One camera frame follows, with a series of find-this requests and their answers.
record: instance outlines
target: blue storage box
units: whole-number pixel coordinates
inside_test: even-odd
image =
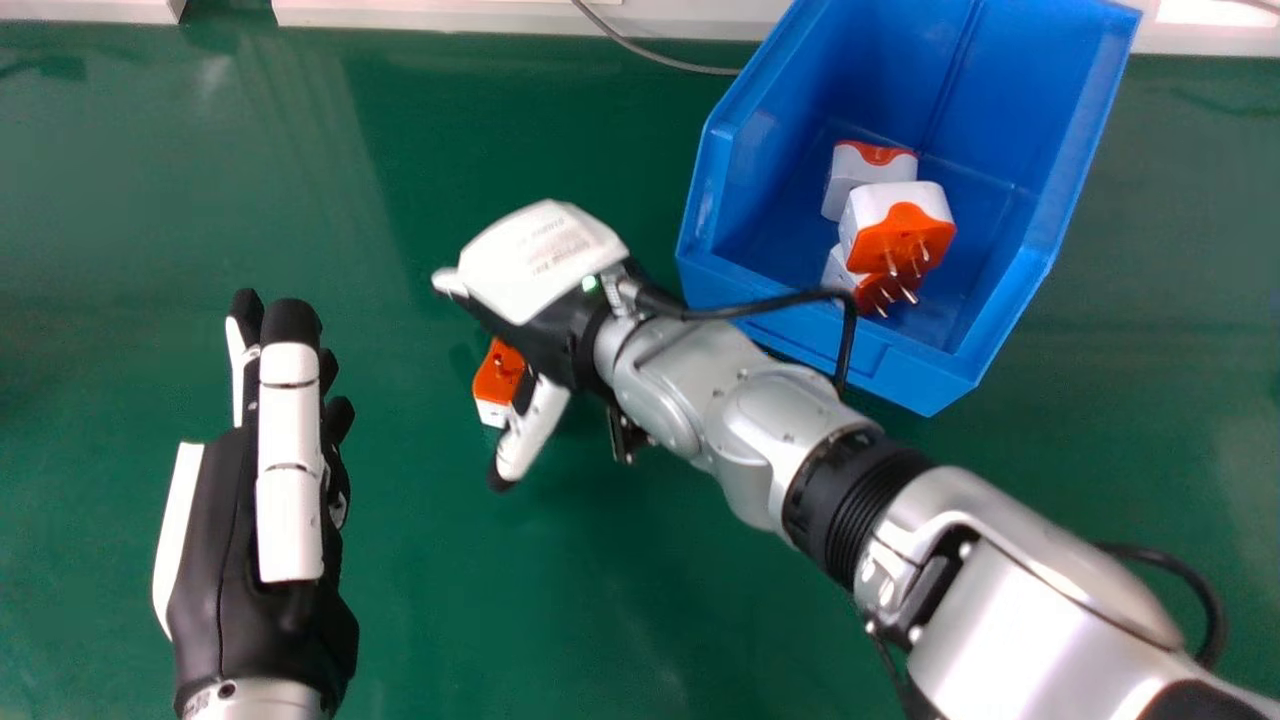
[[[707,120],[676,259],[692,307],[817,286],[840,140],[910,147],[957,233],[920,305],[859,323],[849,379],[922,415],[973,389],[1048,274],[1139,13],[1097,0],[796,0]],[[841,314],[742,328],[833,370]]]

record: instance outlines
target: robotic hand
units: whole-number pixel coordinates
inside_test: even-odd
[[[338,446],[355,420],[320,319],[265,311],[242,290],[227,316],[233,428],[182,443],[152,602],[177,665],[183,720],[332,716],[356,671],[360,626],[338,594],[351,483]]]
[[[868,633],[906,653],[911,717],[1280,719],[1280,703],[1198,665],[1108,555],[893,443],[826,378],[714,319],[735,310],[689,311],[648,287],[582,210],[508,215],[433,284],[535,369],[498,446],[498,489],[529,469],[570,393],[595,392],[616,456],[663,445],[851,594]]]

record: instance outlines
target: blue plastic bin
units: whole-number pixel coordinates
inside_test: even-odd
[[[796,0],[707,120],[676,259],[694,307],[818,284],[832,146],[910,147],[956,238],[920,305],[864,319],[851,383],[922,415],[973,389],[1048,274],[1139,13],[1096,0]],[[835,304],[742,322],[833,370]]]

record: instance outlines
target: green table surface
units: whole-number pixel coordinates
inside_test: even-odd
[[[712,61],[748,49],[682,46]],[[0,719],[169,716],[150,607],[174,447],[229,421],[232,292],[311,300],[360,419],[347,717],[895,717],[800,555],[584,402],[485,489],[485,338],[428,278],[490,220],[573,200],[659,281],[727,81],[598,40],[0,27]],[[1221,588],[1224,674],[1280,694],[1280,65],[1135,58],[1053,274],[932,420],[855,404],[1088,538]],[[1153,584],[1198,642],[1198,607]]]

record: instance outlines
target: black ribbed joint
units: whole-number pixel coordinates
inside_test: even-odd
[[[782,505],[795,546],[846,591],[876,523],[897,493],[934,464],[870,429],[819,447],[800,469]]]

